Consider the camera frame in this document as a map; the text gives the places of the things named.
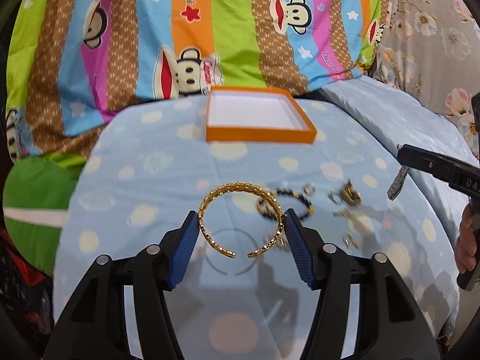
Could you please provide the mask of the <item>right human hand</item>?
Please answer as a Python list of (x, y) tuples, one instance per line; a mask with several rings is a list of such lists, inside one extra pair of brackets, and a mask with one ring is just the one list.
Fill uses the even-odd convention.
[(462, 213), (459, 236), (454, 249), (456, 266), (461, 274), (472, 271), (476, 266), (477, 242), (473, 235), (473, 211), (468, 204)]

